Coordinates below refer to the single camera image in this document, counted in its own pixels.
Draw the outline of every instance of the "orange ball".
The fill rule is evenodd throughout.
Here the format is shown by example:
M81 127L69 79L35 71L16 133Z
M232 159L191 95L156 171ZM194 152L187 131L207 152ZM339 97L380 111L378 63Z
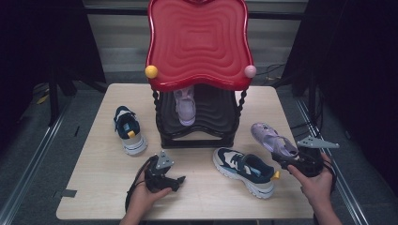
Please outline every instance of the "orange ball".
M149 79L154 79L158 76L158 69L155 66L149 65L145 68L145 75Z

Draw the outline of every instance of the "shoe sole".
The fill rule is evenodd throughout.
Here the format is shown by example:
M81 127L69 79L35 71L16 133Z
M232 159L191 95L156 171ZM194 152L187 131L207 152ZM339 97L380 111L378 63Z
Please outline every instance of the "shoe sole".
M144 151L148 146L146 138L141 136L141 140L135 144L126 144L124 140L122 140L123 149L125 150L127 155L134 156Z
M192 125L194 122L195 122L195 117L193 117L193 119L188 121L179 119L179 123L181 123L181 125L185 127Z
M242 177L241 175L239 175L237 173L229 172L226 169L224 169L222 166L220 166L216 160L216 155L217 155L217 151L215 151L213 154L213 162L214 162L214 165L216 166L217 170L221 174L223 174L224 176L229 177L231 179L234 179L234 180L241 180L245 184L245 186L249 190L249 192L251 192L252 195L254 195L255 197L257 197L259 199L267 199L272 196L272 194L274 192L274 184L272 181L268 182L269 183L268 188L260 189L254 183L252 183L250 180Z

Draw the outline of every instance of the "black curtain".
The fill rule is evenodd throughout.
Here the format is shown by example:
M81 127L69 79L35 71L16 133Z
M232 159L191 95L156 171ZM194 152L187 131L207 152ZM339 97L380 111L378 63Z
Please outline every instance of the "black curtain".
M6 0L0 3L0 144L3 147L52 72L67 94L71 81L105 83L82 0Z
M304 93L325 61L346 1L308 1L282 76L295 96Z
M396 196L397 22L394 0L348 1L317 75L326 102Z

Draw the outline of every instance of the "black and white sneaker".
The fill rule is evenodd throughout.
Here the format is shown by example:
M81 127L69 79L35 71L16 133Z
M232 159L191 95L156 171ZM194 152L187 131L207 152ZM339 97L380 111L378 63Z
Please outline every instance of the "black and white sneaker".
M214 151L213 162L225 176L243 181L255 197L267 199L273 194L274 168L259 157L222 147Z
M140 124L134 112L126 106L119 106L115 113L115 131L122 140L128 155L136 155L147 147L146 138L141 135Z

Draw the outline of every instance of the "floor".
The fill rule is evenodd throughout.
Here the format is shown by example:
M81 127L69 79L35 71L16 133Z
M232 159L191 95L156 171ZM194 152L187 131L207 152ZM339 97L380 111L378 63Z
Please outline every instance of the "floor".
M107 74L109 83L145 83L142 74ZM264 76L253 85L268 85ZM0 157L1 224L118 224L118 221L62 221L56 218L60 202L57 191L66 188L85 138L95 119L104 94L77 82L76 96L60 93L61 120L49 127L50 102L37 104L46 89L35 89L29 108L17 126L7 151ZM277 89L283 110L296 141L311 134L305 124L307 96L293 97L289 85ZM322 137L340 144L327 149L337 164L339 180L332 203L344 224L398 224L397 198L377 171L368 163L355 141L346 137L338 118L323 105ZM149 224L189 224L188 221ZM216 221L215 224L313 224L311 219Z

